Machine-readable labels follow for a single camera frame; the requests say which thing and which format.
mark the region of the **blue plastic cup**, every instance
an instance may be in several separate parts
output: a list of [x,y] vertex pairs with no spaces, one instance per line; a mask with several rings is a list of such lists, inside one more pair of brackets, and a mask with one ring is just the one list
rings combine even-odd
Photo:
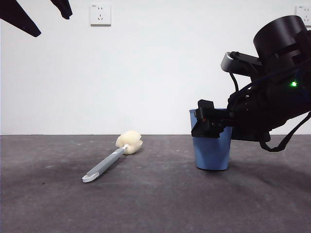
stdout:
[[[196,123],[195,109],[190,110],[191,128]],[[205,170],[228,168],[232,127],[225,127],[219,138],[192,137],[195,164]]]

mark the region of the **black cable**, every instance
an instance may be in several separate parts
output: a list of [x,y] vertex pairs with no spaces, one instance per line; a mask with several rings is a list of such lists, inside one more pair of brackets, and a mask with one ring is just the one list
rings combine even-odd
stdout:
[[298,128],[300,126],[302,126],[306,121],[308,121],[311,118],[311,112],[308,113],[308,115],[295,127],[292,129],[292,131],[290,131],[290,133],[288,135],[286,135],[285,138],[283,138],[283,140],[280,142],[280,144],[277,147],[274,148],[270,148],[264,141],[263,136],[261,137],[261,139],[259,140],[260,146],[261,148],[263,148],[264,150],[267,150],[269,152],[279,152],[285,149],[287,143],[290,141],[291,137],[293,136],[293,134],[296,132],[296,130],[298,130]]
[[234,82],[234,86],[235,86],[235,92],[238,92],[239,91],[239,85],[238,85],[238,82],[236,80],[236,78],[234,77],[233,73],[229,73],[231,78],[232,78],[232,81]]
[[289,72],[291,70],[294,70],[294,69],[297,69],[303,65],[306,65],[308,62],[311,61],[311,58],[308,58],[307,60],[305,60],[304,62],[298,64],[298,65],[295,65],[293,67],[290,67],[290,68],[287,68],[287,69],[283,69],[283,70],[279,70],[279,71],[276,71],[276,72],[273,72],[273,73],[270,73],[270,74],[267,74],[265,75],[264,77],[262,77],[261,79],[258,79],[258,80],[255,80],[251,83],[249,83],[248,85],[246,85],[245,87],[243,87],[240,91],[238,91],[236,93],[236,95],[230,100],[230,102],[228,103],[228,107],[232,107],[232,103],[234,104],[235,101],[238,100],[238,98],[244,93],[246,92],[250,87],[254,86],[254,85],[257,85],[259,83],[261,83],[262,81],[265,81],[267,79],[270,79],[276,75],[279,75],[279,74],[283,74],[283,73],[286,73],[286,72]]

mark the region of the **gray handle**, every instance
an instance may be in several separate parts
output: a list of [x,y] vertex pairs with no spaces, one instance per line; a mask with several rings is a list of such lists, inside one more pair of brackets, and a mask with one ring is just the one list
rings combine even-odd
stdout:
[[96,172],[99,172],[99,175],[101,175],[104,171],[106,171],[117,159],[123,155],[124,149],[119,148],[115,150],[113,153],[111,153],[108,157],[106,157],[104,160],[102,160],[99,164],[97,164],[95,167],[93,167],[90,171],[87,172],[87,175],[93,175]]

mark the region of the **gray floor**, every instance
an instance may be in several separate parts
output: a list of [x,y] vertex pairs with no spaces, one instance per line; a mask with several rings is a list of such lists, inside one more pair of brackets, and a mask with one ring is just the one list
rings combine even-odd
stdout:
[[191,136],[144,135],[137,154],[82,183],[115,140],[2,136],[1,232],[311,232],[311,135],[280,153],[233,141],[218,172],[195,167]]

